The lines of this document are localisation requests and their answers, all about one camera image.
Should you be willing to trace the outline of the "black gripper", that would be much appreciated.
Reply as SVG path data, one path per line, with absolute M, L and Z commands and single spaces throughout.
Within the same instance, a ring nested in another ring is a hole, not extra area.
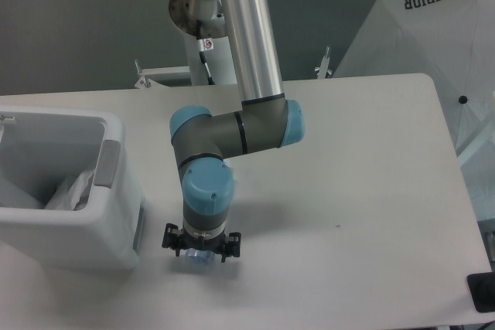
M 167 223 L 162 238 L 162 248 L 170 249 L 179 257 L 182 250 L 194 249 L 212 251 L 221 256 L 220 261 L 225 263 L 228 257 L 241 256 L 241 233 L 233 232 L 227 236 L 222 230 L 217 236 L 194 236 L 185 228 L 180 229 L 173 223 Z

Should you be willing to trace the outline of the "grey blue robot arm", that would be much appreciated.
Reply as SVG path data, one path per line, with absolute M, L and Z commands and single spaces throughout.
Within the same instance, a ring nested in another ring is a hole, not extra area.
M 241 234 L 225 224 L 234 196 L 229 158 L 301 141 L 302 109 L 285 96 L 267 0 L 219 0 L 234 73 L 239 111 L 212 115 L 202 106 L 177 110 L 169 122 L 183 193 L 183 223 L 167 224 L 162 246 L 239 257 Z

